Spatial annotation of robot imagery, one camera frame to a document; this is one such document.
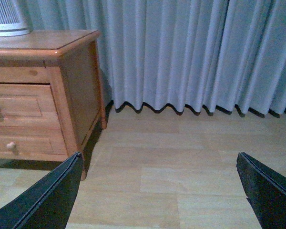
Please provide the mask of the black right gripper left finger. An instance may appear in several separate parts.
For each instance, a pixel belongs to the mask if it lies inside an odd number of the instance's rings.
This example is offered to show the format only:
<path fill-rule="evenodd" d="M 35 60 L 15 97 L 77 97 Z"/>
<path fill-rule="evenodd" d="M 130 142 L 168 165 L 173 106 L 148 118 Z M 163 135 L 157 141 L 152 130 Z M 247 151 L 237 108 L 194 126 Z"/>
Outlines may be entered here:
<path fill-rule="evenodd" d="M 0 209 L 0 229 L 64 229 L 82 176 L 80 152 Z"/>

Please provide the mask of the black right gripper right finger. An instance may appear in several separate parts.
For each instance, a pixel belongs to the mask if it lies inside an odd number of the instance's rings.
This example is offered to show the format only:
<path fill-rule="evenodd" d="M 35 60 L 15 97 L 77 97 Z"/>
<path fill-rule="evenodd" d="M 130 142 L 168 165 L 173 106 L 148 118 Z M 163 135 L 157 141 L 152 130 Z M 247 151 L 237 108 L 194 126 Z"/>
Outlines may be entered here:
<path fill-rule="evenodd" d="M 247 200 L 263 229 L 286 229 L 286 177 L 245 152 L 236 168 Z"/>

